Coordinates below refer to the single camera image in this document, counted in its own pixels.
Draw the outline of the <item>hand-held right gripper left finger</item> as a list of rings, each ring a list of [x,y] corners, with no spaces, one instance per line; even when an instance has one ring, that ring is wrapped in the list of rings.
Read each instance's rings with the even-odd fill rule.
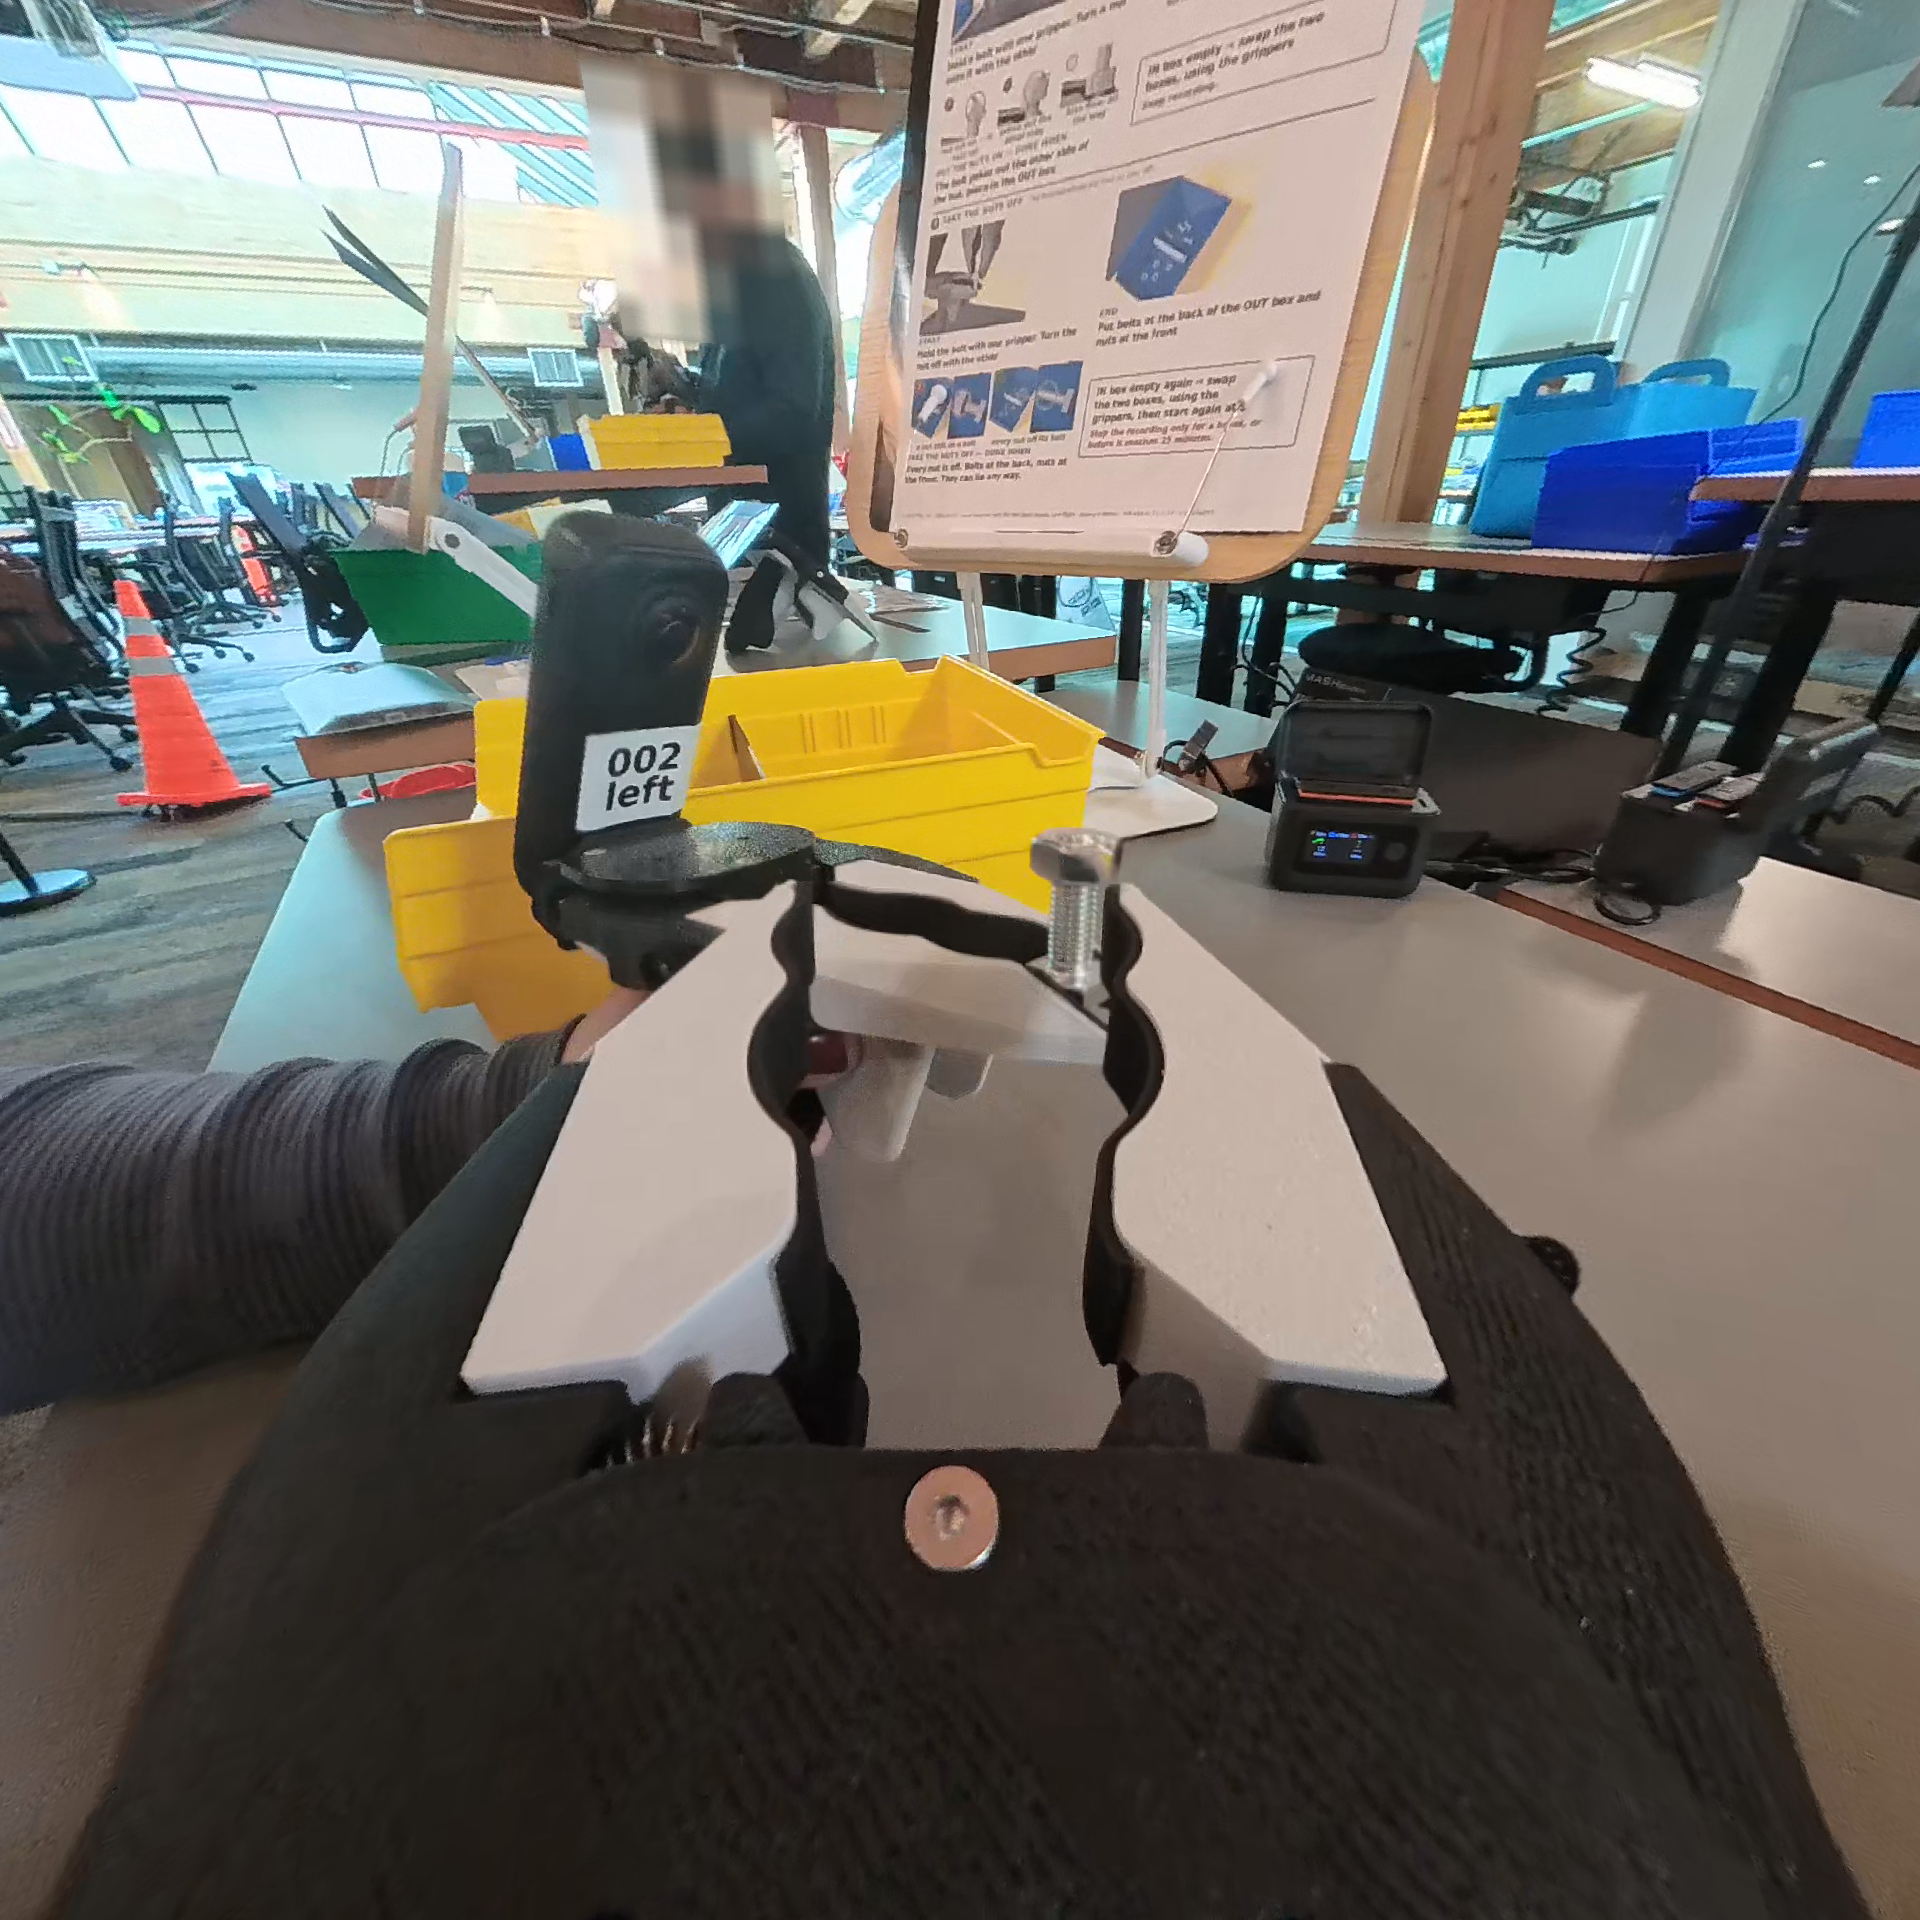
[[[616,1385],[690,1416],[769,1376],[802,1430],[868,1427],[856,1310],[796,1119],[816,1033],[808,882],[714,909],[710,938],[583,1067],[471,1337],[474,1397]]]

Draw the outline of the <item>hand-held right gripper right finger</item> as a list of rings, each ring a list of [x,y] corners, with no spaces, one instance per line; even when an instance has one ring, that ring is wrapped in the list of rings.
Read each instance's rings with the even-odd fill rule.
[[[1094,1358],[1185,1381],[1215,1450],[1249,1448],[1281,1386],[1437,1390],[1327,1055],[1134,885],[1108,894],[1100,986],[1119,1126],[1087,1215]]]

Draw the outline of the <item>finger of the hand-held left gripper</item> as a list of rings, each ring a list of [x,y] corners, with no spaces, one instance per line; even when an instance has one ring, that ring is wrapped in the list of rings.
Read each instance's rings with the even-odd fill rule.
[[[863,846],[813,846],[818,865],[839,888],[868,896],[916,896],[964,909],[996,909],[996,894],[973,878],[913,855]]]
[[[1108,1033],[1038,969],[1046,926],[957,896],[824,896],[810,907],[816,1025],[922,1048],[1096,1064]]]

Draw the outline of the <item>yellow plastic bin with divider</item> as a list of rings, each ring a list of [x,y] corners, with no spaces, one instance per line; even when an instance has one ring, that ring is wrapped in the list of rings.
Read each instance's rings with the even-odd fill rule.
[[[782,822],[818,838],[871,837],[956,867],[986,888],[1041,907],[1048,888],[1024,848],[929,855],[944,824],[941,767],[916,757],[909,729],[929,690],[928,667],[858,661],[726,675],[709,686],[688,776],[690,822]]]

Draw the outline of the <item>silver hex bolt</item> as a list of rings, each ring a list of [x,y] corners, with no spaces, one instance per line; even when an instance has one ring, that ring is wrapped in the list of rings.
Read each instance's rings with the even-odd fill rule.
[[[1101,927],[1119,870],[1119,846],[1116,831],[1086,824],[1045,829],[1031,843],[1031,870],[1046,885],[1041,966],[1066,993],[1084,995],[1096,982]]]

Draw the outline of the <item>person's left forearm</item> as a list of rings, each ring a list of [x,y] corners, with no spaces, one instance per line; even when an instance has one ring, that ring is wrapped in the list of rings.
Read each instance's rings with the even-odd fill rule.
[[[394,1063],[1,1074],[1,1411],[306,1341],[558,1067],[575,1023]]]

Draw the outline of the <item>person's left hand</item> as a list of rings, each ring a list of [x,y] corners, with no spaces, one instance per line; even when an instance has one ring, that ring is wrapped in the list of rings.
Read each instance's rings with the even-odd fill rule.
[[[596,1041],[638,1013],[652,993],[653,990],[646,986],[612,986],[586,1015],[567,1025],[560,1061],[565,1064],[586,1061]],[[822,1091],[858,1064],[858,1053],[858,1039],[852,1034],[818,1025],[807,1034],[807,1078],[802,1090],[788,1101],[786,1114],[799,1126],[816,1159],[832,1139]]]

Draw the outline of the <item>black and white device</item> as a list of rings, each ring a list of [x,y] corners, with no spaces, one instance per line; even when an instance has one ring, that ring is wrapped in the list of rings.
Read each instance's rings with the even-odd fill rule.
[[[876,657],[880,634],[868,609],[822,567],[792,561],[782,549],[759,551],[737,587],[721,638],[732,673]]]

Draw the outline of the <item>white board stand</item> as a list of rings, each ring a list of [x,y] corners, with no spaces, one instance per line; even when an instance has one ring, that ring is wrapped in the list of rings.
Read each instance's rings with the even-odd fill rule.
[[[1154,661],[1148,681],[1134,683],[1144,696],[1142,731],[1136,745],[1119,745],[1048,699],[1062,672],[1113,664],[1118,639],[1006,602],[993,574],[961,567],[952,578],[957,598],[941,601],[932,617],[941,627],[957,619],[964,643],[928,670],[929,690],[909,729],[913,754],[941,767],[941,817],[967,817],[941,827],[932,856],[1024,848],[1032,831],[1056,824],[1137,838],[1213,821],[1215,805],[1194,783],[1158,771],[1167,745],[1162,583]]]
[[[457,521],[399,509],[391,503],[377,503],[370,518],[384,535],[399,538],[407,551],[447,560],[525,617],[537,611],[537,579],[516,567],[505,551],[494,549]]]

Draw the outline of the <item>wooden desk with black legs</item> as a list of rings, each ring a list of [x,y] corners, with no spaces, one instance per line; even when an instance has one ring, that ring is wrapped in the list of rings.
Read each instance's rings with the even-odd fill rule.
[[[704,499],[720,507],[729,495],[768,495],[764,466],[662,466],[578,470],[461,470],[447,473],[447,498],[486,514],[530,509],[541,499],[604,499],[612,512],[658,517]]]
[[[1717,474],[1693,495],[1769,505],[1782,474]],[[1726,598],[1706,617],[1706,646]],[[1769,576],[1759,623],[1733,650],[1761,650],[1758,675],[1719,745],[1719,757],[1738,771],[1754,771],[1772,754],[1841,605],[1918,609],[1918,470],[1812,467]]]
[[[1689,675],[1717,598],[1733,589],[1736,557],[1618,554],[1478,537],[1455,525],[1344,521],[1281,571],[1271,589],[1285,607],[1329,607],[1348,622],[1391,619],[1468,643],[1509,639],[1533,654],[1544,686],[1554,639],[1594,632],[1615,593],[1666,595],[1668,609],[1628,699],[1622,731],[1658,737]]]

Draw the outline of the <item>green plastic bin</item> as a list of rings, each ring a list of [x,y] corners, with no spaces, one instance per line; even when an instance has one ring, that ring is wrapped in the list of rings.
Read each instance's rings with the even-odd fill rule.
[[[439,551],[348,546],[332,560],[384,648],[530,643],[533,617]]]

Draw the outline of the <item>black office chair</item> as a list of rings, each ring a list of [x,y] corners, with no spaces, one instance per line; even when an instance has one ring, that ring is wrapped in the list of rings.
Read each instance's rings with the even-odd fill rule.
[[[302,528],[248,470],[229,467],[225,480],[292,576],[310,646],[326,657],[352,654],[370,622],[334,557],[335,546]]]
[[[28,490],[37,554],[5,543],[1,758],[71,741],[133,770],[136,725],[114,617],[84,574],[73,498]]]
[[[254,664],[248,634],[257,632],[263,614],[224,538],[186,528],[168,495],[159,499],[158,529],[150,589],[183,664],[199,672],[201,656]]]

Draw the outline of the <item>black charging case with display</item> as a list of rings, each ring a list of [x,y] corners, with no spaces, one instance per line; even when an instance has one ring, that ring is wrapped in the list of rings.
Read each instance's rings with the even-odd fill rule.
[[[1440,821],[1423,787],[1431,731],[1423,703],[1290,703],[1271,742],[1266,885],[1304,896],[1412,896]]]

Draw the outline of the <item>black battery charger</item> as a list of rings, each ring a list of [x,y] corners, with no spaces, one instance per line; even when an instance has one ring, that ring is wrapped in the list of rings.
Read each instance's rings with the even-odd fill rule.
[[[1822,851],[1809,833],[1879,741],[1876,725],[1834,722],[1786,741],[1754,771],[1714,758],[1624,790],[1593,855],[1593,891],[1650,909],[1692,905],[1766,856],[1853,879],[1858,861]]]

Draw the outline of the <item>black round stool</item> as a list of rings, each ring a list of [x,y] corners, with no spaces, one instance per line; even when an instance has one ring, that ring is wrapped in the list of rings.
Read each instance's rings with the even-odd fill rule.
[[[1298,638],[1302,667],[1322,678],[1398,686],[1440,696],[1533,683],[1533,654],[1509,639],[1468,643],[1391,619],[1329,623]]]

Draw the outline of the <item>black tripod pole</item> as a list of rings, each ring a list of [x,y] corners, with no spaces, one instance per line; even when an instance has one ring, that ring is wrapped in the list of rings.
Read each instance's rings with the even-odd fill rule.
[[[1724,609],[1719,611],[1719,626],[1709,639],[1706,654],[1702,656],[1692,688],[1687,690],[1677,715],[1671,722],[1671,731],[1664,741],[1662,757],[1655,762],[1652,774],[1664,778],[1673,774],[1684,754],[1689,751],[1693,731],[1698,729],[1701,719],[1712,703],[1712,695],[1717,683],[1720,681],[1720,670],[1727,656],[1735,650],[1736,642],[1750,639],[1753,630],[1759,623],[1761,601],[1766,595],[1769,576],[1775,567],[1775,560],[1782,553],[1786,542],[1794,509],[1808,488],[1808,480],[1812,467],[1816,466],[1816,455],[1823,447],[1828,434],[1833,431],[1833,423],[1844,405],[1848,391],[1853,389],[1858,373],[1865,362],[1865,355],[1871,342],[1879,335],[1884,318],[1902,275],[1913,261],[1918,247],[1918,209],[1908,205],[1903,217],[1897,224],[1880,219],[1876,233],[1885,234],[1888,253],[1879,269],[1879,275],[1862,301],[1860,318],[1848,335],[1846,344],[1840,351],[1838,366],[1823,391],[1812,423],[1808,426],[1805,440],[1794,456],[1792,467],[1781,477],[1781,485],[1773,490],[1773,498],[1766,505],[1766,514],[1759,522],[1758,538],[1748,551],[1742,571],[1735,579],[1733,592],[1724,601]]]

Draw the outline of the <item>wooden post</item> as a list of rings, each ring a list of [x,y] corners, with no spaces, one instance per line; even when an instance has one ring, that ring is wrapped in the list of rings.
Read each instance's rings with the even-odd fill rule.
[[[1428,522],[1530,128],[1552,2],[1457,2],[1354,518]]]

